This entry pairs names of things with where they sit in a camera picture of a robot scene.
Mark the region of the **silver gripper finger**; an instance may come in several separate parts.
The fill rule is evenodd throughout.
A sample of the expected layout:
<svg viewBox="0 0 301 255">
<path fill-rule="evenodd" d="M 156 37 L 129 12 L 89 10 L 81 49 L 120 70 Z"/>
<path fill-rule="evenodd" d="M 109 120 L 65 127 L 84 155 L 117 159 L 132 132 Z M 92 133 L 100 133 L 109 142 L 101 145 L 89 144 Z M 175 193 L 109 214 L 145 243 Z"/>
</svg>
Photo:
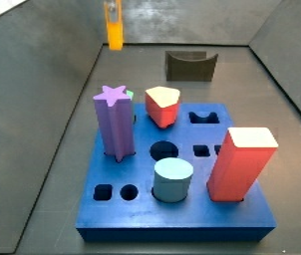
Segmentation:
<svg viewBox="0 0 301 255">
<path fill-rule="evenodd" d="M 106 11 L 106 20 L 109 22 L 117 21 L 117 4 L 116 0 L 104 0 L 104 7 Z"/>
</svg>

